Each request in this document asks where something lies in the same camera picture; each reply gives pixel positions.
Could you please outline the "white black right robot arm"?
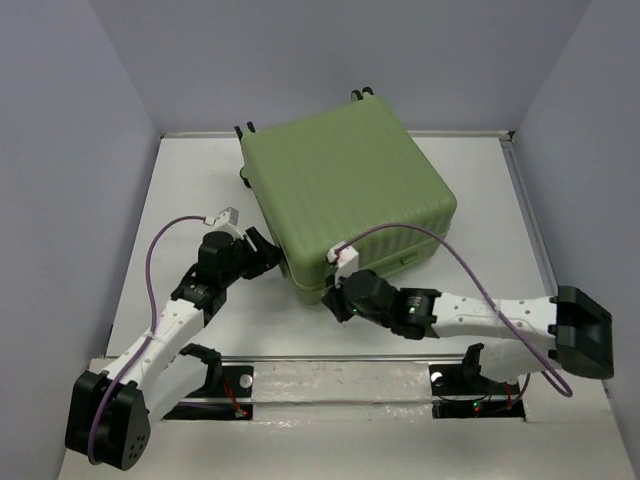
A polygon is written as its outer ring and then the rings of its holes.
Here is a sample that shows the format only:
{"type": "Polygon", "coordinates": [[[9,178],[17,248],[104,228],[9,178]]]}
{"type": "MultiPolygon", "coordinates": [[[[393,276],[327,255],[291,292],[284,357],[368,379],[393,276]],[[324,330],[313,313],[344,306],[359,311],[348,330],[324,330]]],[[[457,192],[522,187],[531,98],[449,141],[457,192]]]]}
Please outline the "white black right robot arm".
{"type": "Polygon", "coordinates": [[[322,302],[339,322],[359,316],[409,340],[478,338],[460,368],[462,384],[473,392],[554,369],[596,380],[614,375],[612,316],[576,287],[493,301],[396,288],[370,270],[327,283],[322,302]]]}

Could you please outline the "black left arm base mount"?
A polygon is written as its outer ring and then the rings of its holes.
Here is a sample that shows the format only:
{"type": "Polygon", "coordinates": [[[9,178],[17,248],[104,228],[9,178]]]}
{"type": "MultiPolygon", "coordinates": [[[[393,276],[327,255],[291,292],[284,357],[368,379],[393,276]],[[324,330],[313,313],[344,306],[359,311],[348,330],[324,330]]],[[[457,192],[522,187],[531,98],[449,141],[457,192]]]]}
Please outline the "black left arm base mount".
{"type": "Polygon", "coordinates": [[[207,369],[202,385],[178,402],[164,416],[164,420],[253,419],[253,365],[226,364],[217,350],[194,343],[183,347],[179,355],[197,358],[207,369]]]}

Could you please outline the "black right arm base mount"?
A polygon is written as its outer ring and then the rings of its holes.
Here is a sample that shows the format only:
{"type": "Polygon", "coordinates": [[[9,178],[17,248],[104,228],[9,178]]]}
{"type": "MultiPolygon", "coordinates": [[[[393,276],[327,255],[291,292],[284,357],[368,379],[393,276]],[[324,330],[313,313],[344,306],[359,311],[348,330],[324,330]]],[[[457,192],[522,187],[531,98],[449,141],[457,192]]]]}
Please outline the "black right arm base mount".
{"type": "Polygon", "coordinates": [[[499,383],[481,375],[480,353],[485,345],[471,345],[459,362],[429,366],[432,414],[435,419],[526,418],[524,391],[529,385],[499,383]]]}

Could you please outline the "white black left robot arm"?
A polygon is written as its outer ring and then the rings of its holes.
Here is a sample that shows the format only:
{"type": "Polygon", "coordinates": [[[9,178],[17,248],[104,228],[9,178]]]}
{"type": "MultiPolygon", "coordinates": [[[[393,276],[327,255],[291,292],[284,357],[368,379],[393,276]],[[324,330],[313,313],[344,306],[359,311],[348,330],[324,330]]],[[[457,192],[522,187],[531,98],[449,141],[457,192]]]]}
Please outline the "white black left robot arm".
{"type": "Polygon", "coordinates": [[[220,386],[220,354],[193,343],[193,337],[222,308],[231,285],[270,271],[282,258],[281,249],[255,228],[237,233],[217,227],[206,233],[196,262],[165,306],[150,303],[149,329],[100,372],[84,371],[75,381],[66,448],[93,465],[132,468],[153,423],[191,392],[209,395],[220,386]]]}

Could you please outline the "green hard-shell suitcase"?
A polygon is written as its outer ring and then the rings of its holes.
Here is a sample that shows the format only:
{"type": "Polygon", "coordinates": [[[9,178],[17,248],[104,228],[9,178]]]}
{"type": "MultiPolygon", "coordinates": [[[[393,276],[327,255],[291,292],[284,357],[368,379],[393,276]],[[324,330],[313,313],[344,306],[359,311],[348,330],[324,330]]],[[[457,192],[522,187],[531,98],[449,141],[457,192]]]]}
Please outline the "green hard-shell suitcase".
{"type": "Polygon", "coordinates": [[[235,129],[241,175],[253,190],[281,269],[300,302],[326,292],[329,250],[356,241],[359,264],[393,276],[429,260],[457,200],[383,99],[369,87],[349,104],[275,127],[235,129]]]}

